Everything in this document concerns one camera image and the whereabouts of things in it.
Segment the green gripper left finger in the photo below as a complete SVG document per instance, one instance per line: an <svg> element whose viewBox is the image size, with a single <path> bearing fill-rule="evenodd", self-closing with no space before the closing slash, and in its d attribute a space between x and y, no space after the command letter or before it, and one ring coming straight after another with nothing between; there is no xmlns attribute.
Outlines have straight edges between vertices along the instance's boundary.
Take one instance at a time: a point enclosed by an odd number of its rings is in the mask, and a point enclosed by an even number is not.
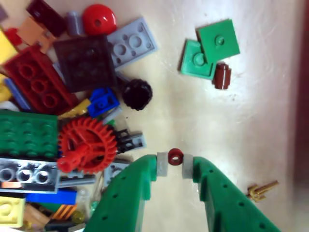
<svg viewBox="0 0 309 232"><path fill-rule="evenodd" d="M115 176L88 221L85 232L140 232L151 183L167 176L168 154L145 155Z"/></svg>

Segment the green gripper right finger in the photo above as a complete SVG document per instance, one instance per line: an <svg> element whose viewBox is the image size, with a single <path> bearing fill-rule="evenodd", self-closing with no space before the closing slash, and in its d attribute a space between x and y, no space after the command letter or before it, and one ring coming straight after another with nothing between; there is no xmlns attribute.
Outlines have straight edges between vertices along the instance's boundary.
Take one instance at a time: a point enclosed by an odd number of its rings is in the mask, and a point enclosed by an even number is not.
<svg viewBox="0 0 309 232"><path fill-rule="evenodd" d="M198 184L210 232L280 230L208 159L184 155L182 175Z"/></svg>

